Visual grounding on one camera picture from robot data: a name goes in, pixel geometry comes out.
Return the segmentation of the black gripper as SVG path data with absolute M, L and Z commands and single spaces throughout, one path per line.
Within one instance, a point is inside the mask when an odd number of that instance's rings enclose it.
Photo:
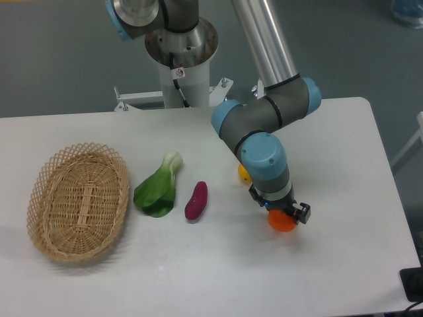
M 278 199 L 265 198 L 264 194 L 261 194 L 253 185 L 250 186 L 249 193 L 259 206 L 266 208 L 268 211 L 283 211 L 285 214 L 288 214 L 296 224 L 306 224 L 311 216 L 310 205 L 296 202 L 292 185 L 290 186 L 289 191 Z

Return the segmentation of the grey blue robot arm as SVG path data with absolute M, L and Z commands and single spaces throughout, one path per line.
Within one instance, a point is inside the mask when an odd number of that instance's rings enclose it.
M 211 124 L 252 178 L 250 194 L 267 210 L 306 223 L 311 208 L 294 198 L 286 152 L 275 132 L 312 114 L 321 105 L 315 82 L 294 67 L 270 1 L 234 1 L 249 42 L 264 94 L 242 105 L 221 102 Z M 218 36 L 199 14 L 197 1 L 107 1 L 108 14 L 123 40 L 144 37 L 159 68 L 164 105 L 210 105 L 209 62 Z

